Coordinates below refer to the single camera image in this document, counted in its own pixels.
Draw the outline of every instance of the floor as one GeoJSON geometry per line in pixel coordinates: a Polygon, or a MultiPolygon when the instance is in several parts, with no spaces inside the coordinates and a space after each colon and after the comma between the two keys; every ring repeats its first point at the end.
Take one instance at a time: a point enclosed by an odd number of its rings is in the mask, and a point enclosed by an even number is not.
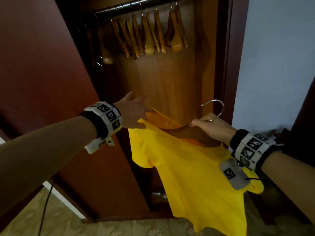
{"type": "MultiPolygon", "coordinates": [[[[48,190],[37,196],[7,226],[0,236],[32,236],[38,234],[40,219],[48,190]]],[[[275,219],[277,225],[266,226],[253,202],[245,194],[248,236],[310,236],[315,235],[312,225],[301,224],[291,216],[275,219]]],[[[42,236],[216,236],[217,230],[206,228],[195,234],[192,224],[185,219],[132,220],[82,224],[80,219],[54,195],[50,196],[42,236]]]]}

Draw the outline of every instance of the wristband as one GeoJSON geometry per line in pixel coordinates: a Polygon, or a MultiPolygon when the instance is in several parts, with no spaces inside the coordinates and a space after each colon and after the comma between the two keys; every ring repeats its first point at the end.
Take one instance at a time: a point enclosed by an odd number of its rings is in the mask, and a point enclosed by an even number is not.
{"type": "Polygon", "coordinates": [[[104,143],[114,146],[112,135],[123,127],[123,119],[118,109],[107,102],[97,102],[84,109],[82,116],[88,118],[97,130],[97,138],[85,146],[89,154],[97,151],[104,143]]]}
{"type": "Polygon", "coordinates": [[[277,145],[260,133],[238,130],[230,143],[232,157],[250,170],[260,170],[267,157],[274,151],[281,150],[283,144],[277,145]]]}

